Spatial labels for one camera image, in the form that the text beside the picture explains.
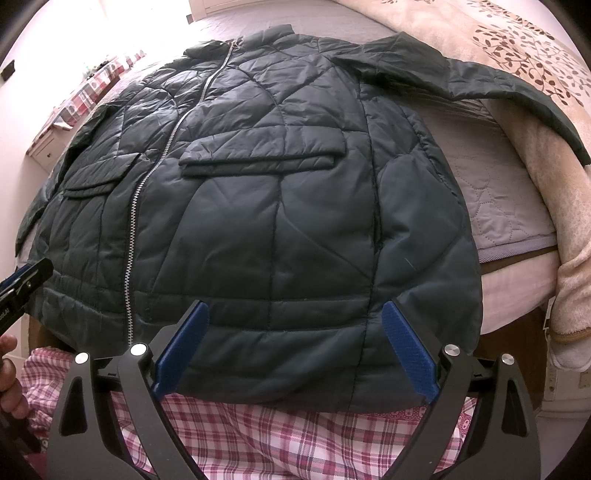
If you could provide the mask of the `person's left hand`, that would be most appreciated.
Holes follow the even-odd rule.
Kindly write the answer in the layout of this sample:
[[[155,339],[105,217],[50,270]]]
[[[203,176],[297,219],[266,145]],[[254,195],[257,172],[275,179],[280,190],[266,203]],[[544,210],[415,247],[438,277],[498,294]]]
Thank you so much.
[[[17,420],[28,417],[30,407],[17,378],[16,366],[7,355],[17,347],[17,339],[9,334],[1,336],[1,411]]]

